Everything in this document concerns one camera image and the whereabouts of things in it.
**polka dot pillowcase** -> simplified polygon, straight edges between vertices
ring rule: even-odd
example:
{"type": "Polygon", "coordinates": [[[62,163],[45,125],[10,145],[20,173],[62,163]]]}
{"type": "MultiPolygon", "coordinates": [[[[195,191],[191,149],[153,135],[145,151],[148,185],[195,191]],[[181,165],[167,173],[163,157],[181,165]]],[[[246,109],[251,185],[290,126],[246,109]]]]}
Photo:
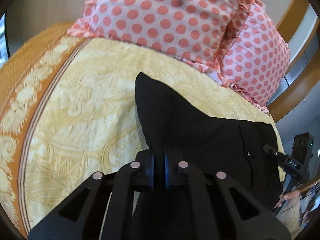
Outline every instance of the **polka dot pillowcase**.
{"type": "Polygon", "coordinates": [[[113,37],[212,64],[242,0],[90,0],[69,35],[113,37]]]}
{"type": "Polygon", "coordinates": [[[244,25],[233,20],[227,29],[228,37],[222,41],[216,57],[217,81],[240,92],[253,105],[268,113],[266,102],[275,93],[289,67],[288,44],[259,1],[252,0],[244,25]]]}

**bed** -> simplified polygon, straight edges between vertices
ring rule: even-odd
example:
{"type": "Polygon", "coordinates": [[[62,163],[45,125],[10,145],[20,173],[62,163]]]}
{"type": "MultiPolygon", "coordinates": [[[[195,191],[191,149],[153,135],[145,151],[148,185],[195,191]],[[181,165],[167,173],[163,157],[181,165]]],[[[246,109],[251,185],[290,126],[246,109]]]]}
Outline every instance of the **bed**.
{"type": "Polygon", "coordinates": [[[209,116],[271,124],[283,151],[272,117],[231,89],[151,49],[68,37],[72,24],[31,38],[0,69],[0,203],[22,236],[92,173],[115,172],[146,149],[139,72],[209,116]]]}

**finger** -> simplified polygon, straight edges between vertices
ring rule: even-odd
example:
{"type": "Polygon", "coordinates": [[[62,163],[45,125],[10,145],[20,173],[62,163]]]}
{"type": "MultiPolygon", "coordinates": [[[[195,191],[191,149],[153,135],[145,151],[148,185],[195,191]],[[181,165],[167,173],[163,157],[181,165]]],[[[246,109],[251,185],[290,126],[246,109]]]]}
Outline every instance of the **finger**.
{"type": "Polygon", "coordinates": [[[282,206],[282,201],[279,201],[274,208],[281,207],[281,206],[282,206]]]}
{"type": "Polygon", "coordinates": [[[289,192],[289,193],[285,194],[285,195],[283,196],[283,199],[284,199],[284,200],[296,199],[296,198],[299,197],[299,195],[300,195],[300,191],[295,190],[295,191],[292,191],[292,192],[289,192]]]}

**yellow bedspread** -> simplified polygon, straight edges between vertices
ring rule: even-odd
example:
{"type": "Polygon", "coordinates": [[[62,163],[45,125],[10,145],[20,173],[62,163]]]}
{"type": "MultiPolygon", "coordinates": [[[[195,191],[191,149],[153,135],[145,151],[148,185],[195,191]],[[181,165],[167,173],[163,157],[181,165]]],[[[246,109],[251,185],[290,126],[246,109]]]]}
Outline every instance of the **yellow bedspread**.
{"type": "Polygon", "coordinates": [[[283,151],[272,117],[231,89],[150,49],[68,38],[69,25],[28,41],[0,70],[0,203],[24,236],[92,173],[147,147],[134,99],[141,71],[209,116],[272,124],[283,151]]]}

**black garment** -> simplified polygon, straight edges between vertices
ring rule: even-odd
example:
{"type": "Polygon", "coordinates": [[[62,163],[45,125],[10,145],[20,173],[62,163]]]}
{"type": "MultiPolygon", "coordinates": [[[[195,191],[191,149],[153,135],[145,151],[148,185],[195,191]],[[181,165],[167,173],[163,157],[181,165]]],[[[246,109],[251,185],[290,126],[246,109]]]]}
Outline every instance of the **black garment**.
{"type": "MultiPolygon", "coordinates": [[[[153,150],[162,150],[165,141],[169,141],[171,149],[181,151],[185,161],[195,164],[203,172],[216,174],[224,171],[269,210],[276,205],[283,189],[278,163],[263,152],[265,144],[278,148],[271,125],[209,117],[173,89],[143,73],[136,78],[135,97],[144,136],[153,150]]],[[[188,212],[172,204],[187,205],[180,193],[140,196],[134,217],[140,223],[146,223],[144,227],[156,225],[162,232],[163,227],[173,223],[172,230],[176,230],[177,223],[188,220],[188,212]],[[141,211],[143,204],[148,208],[141,211]],[[175,222],[161,213],[165,209],[172,211],[169,217],[175,222]]]]}

